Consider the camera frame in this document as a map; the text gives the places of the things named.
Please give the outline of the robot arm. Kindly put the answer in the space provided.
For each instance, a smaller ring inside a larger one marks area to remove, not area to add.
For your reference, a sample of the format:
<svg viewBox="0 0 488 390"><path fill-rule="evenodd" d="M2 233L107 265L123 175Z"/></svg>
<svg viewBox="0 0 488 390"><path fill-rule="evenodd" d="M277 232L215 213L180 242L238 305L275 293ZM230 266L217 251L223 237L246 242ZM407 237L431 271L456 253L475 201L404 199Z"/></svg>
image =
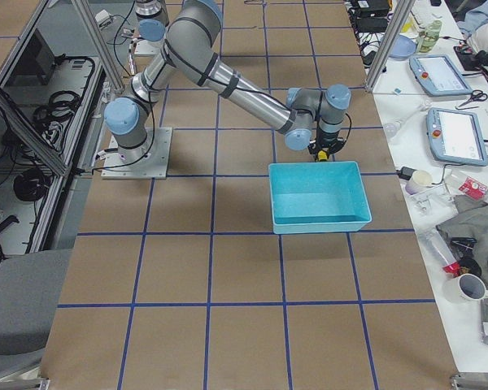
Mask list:
<svg viewBox="0 0 488 390"><path fill-rule="evenodd" d="M149 42L160 41L169 24L165 1L136 0L135 13L140 36Z"/></svg>
<svg viewBox="0 0 488 390"><path fill-rule="evenodd" d="M351 101L345 85L334 84L325 91L291 88L286 101L279 102L225 64L212 49L223 24L215 2L186 1L174 20L168 18L163 1L137 1L135 10L139 33L160 47L123 95L104 111L124 163L134 164L150 152L154 142L145 122L176 72L269 125L292 150L307 150L321 160L345 146L347 139L339 135Z"/></svg>

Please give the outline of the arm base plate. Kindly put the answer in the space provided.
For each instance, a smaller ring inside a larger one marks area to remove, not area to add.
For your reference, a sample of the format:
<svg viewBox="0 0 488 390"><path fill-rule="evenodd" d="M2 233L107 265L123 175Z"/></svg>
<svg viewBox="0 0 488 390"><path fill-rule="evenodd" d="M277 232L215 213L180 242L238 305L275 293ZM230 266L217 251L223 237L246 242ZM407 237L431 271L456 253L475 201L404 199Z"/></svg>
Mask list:
<svg viewBox="0 0 488 390"><path fill-rule="evenodd" d="M109 147L113 153L107 154L101 177L105 180L165 180L172 143L172 128L146 126L147 139L136 149L119 148L111 136Z"/></svg>
<svg viewBox="0 0 488 390"><path fill-rule="evenodd" d="M153 57L158 53L160 47L159 41L138 40L133 53L137 57Z"/></svg>

